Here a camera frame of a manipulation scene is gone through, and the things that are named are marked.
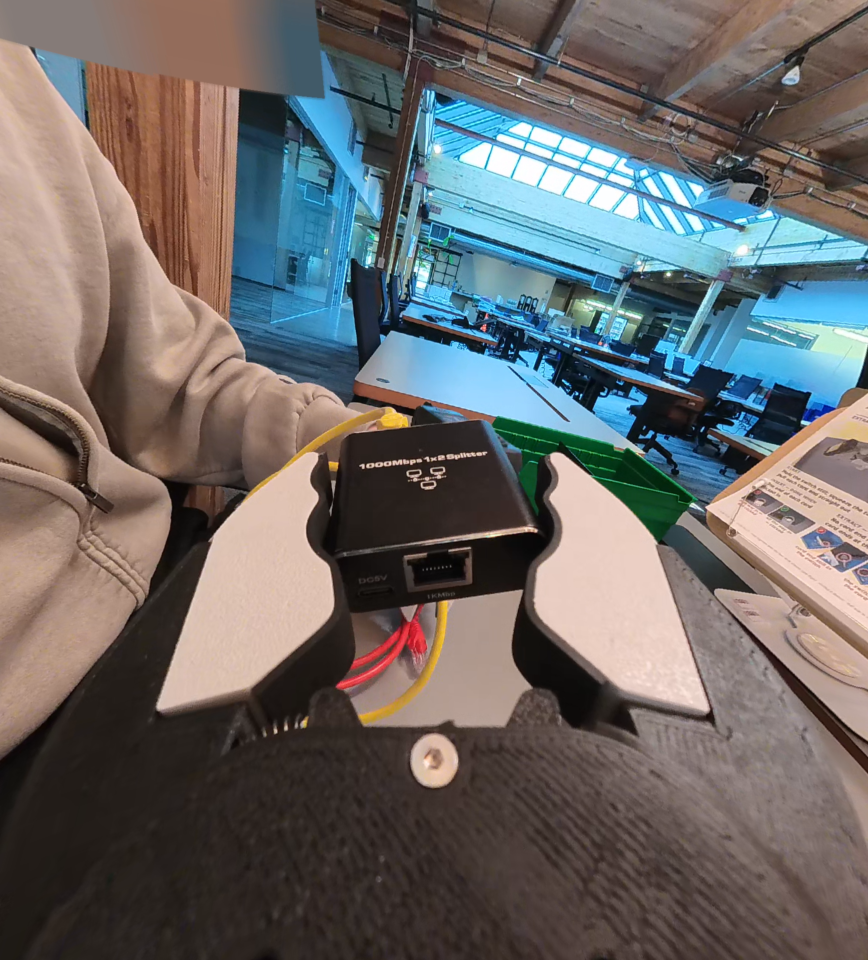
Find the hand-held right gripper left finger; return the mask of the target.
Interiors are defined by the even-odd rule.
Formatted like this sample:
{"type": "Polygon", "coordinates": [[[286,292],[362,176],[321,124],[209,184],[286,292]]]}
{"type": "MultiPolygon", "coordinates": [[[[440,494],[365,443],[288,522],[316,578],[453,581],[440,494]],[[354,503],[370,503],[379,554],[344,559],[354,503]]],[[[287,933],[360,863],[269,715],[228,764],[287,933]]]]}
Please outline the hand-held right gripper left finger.
{"type": "Polygon", "coordinates": [[[324,546],[332,485],[311,452],[275,474],[213,534],[163,681],[164,716],[246,706],[306,716],[347,674],[355,636],[324,546]]]}

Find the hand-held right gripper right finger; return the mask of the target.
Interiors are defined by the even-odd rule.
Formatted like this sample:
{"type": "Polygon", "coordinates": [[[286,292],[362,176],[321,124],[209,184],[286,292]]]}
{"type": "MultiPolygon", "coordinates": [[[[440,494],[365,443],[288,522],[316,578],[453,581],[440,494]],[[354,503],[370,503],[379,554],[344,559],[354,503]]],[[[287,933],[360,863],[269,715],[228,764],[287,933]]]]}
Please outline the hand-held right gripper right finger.
{"type": "Polygon", "coordinates": [[[537,467],[546,546],[528,569],[512,656],[573,728],[633,730],[632,712],[707,721],[704,682],[654,537],[565,452],[537,467]]]}

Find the green plastic bin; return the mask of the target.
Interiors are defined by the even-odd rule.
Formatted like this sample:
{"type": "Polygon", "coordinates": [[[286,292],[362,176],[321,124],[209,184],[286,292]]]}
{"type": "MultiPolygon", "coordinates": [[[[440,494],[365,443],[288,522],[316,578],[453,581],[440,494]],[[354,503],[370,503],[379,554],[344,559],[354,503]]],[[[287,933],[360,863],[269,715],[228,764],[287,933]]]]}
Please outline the green plastic bin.
{"type": "Polygon", "coordinates": [[[657,541],[696,501],[674,479],[632,450],[503,416],[497,417],[492,426],[500,438],[520,450],[522,465],[518,479],[533,506],[536,506],[538,464],[545,456],[561,449],[568,450],[630,508],[657,541]]]}

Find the black ethernet splitter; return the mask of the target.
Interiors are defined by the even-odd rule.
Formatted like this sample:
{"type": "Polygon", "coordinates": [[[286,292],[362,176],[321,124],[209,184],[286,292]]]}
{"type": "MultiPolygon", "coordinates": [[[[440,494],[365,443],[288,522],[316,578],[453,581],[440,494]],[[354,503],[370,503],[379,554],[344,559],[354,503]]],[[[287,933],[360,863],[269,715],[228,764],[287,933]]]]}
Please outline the black ethernet splitter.
{"type": "Polygon", "coordinates": [[[354,433],[338,464],[327,545],[353,613],[523,590],[545,537],[488,422],[354,433]]]}

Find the black office chair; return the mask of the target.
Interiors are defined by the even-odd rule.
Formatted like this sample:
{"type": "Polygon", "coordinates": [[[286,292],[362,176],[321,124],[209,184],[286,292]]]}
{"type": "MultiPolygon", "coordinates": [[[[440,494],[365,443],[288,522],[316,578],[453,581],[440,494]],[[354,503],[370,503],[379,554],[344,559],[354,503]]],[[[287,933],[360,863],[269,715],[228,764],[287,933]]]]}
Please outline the black office chair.
{"type": "Polygon", "coordinates": [[[746,473],[798,433],[811,398],[808,391],[776,385],[761,415],[743,433],[727,433],[720,474],[746,473]]]}
{"type": "Polygon", "coordinates": [[[727,378],[717,375],[711,384],[705,384],[701,390],[687,387],[657,386],[636,388],[645,394],[644,402],[629,408],[633,414],[633,423],[627,434],[627,440],[644,453],[656,451],[667,463],[670,474],[678,476],[679,466],[673,454],[660,442],[662,437],[676,437],[689,440],[706,415],[717,402],[720,390],[727,378]]]}

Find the grey desk with wooden edge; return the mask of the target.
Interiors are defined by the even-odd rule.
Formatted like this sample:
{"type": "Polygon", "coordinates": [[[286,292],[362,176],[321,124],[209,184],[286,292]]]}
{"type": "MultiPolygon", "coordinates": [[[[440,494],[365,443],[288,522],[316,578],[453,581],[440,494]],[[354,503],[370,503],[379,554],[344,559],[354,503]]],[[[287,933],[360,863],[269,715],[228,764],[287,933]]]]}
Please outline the grey desk with wooden edge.
{"type": "Polygon", "coordinates": [[[354,396],[408,411],[430,402],[468,418],[501,417],[642,451],[526,366],[392,333],[357,373],[354,396]]]}

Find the black high-back chair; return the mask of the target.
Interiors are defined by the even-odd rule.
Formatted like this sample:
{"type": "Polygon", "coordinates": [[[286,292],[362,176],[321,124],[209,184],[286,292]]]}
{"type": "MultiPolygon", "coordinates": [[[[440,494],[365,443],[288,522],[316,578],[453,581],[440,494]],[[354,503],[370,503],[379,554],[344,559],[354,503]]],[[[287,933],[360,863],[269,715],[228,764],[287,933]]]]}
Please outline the black high-back chair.
{"type": "Polygon", "coordinates": [[[385,336],[388,314],[388,275],[376,267],[364,267],[356,258],[350,261],[349,294],[360,366],[366,366],[385,336]]]}

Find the white ceiling projector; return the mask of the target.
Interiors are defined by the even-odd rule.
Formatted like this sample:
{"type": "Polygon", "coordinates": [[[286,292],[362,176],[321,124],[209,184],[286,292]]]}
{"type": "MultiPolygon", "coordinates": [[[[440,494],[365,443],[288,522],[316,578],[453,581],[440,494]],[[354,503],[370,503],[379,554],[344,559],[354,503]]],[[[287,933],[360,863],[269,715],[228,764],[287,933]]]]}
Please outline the white ceiling projector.
{"type": "Polygon", "coordinates": [[[704,187],[693,201],[693,210],[698,215],[733,222],[763,213],[769,198],[766,175],[745,169],[704,187]]]}

